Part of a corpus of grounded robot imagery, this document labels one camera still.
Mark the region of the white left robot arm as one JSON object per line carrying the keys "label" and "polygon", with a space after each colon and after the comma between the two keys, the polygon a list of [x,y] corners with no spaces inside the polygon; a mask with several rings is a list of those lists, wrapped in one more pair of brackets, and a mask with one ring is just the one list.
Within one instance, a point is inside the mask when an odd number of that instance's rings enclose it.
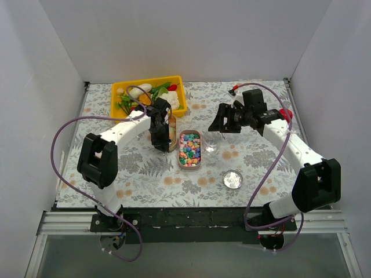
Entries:
{"label": "white left robot arm", "polygon": [[85,136],[77,170],[94,193],[98,212],[105,215],[104,226],[112,232],[123,226],[123,217],[117,212],[122,205],[118,200],[114,181],[118,174],[118,154],[136,136],[149,131],[152,146],[165,153],[169,151],[168,113],[170,104],[157,99],[152,106],[137,107],[123,122],[101,134]]}

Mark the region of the clear glass jar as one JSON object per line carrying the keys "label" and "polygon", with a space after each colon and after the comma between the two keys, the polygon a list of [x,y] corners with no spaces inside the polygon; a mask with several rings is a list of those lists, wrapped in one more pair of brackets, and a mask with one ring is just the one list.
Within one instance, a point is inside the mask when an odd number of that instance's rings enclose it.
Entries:
{"label": "clear glass jar", "polygon": [[221,134],[215,131],[203,133],[203,147],[209,154],[218,153],[221,144]]}

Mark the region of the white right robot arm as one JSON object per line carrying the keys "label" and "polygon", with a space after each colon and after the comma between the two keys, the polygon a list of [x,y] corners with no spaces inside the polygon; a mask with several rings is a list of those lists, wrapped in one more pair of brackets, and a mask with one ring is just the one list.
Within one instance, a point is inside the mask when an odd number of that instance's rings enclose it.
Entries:
{"label": "white right robot arm", "polygon": [[278,229],[296,214],[307,213],[341,199],[341,166],[336,159],[325,159],[292,132],[292,118],[286,107],[268,109],[263,85],[238,93],[238,85],[229,90],[232,104],[222,103],[209,131],[240,133],[251,127],[279,150],[296,173],[290,194],[263,206],[260,215],[249,218],[246,208],[243,221],[249,230]]}

